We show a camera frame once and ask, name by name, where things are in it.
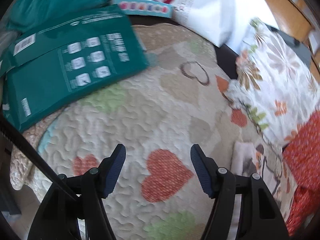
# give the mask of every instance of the teal cloth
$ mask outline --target teal cloth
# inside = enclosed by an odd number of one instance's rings
[[[8,30],[22,33],[71,12],[98,8],[108,0],[17,0],[9,13]]]

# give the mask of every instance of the brown heart outline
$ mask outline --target brown heart outline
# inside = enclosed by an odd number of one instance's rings
[[[198,64],[198,66],[204,71],[205,75],[207,76],[207,81],[206,81],[206,82],[201,82],[196,76],[190,76],[190,75],[187,74],[187,72],[184,70],[185,65],[187,65],[187,64],[193,64],[193,63]],[[209,75],[208,75],[208,73],[205,71],[205,69],[200,65],[199,62],[197,62],[197,61],[187,61],[187,62],[185,62],[185,63],[182,63],[182,64],[180,65],[180,70],[181,70],[181,73],[182,73],[184,76],[186,76],[187,78],[196,79],[201,85],[203,85],[203,86],[205,86],[205,87],[210,85]]]

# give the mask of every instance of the pillow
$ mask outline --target pillow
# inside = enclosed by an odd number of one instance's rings
[[[251,21],[236,60],[238,80],[225,96],[244,107],[265,140],[281,149],[308,121],[319,99],[319,86],[282,37],[264,23]]]

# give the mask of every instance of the wooden surface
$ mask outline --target wooden surface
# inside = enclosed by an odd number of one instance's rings
[[[289,34],[299,41],[304,41],[307,38],[312,26],[291,2],[288,0],[266,0],[266,2],[270,7],[281,31]],[[311,62],[310,72],[319,83],[320,74],[318,69],[319,67]]]

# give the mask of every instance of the red cloth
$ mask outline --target red cloth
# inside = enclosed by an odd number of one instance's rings
[[[286,222],[289,234],[319,208],[320,111],[315,111],[283,152],[298,187]]]

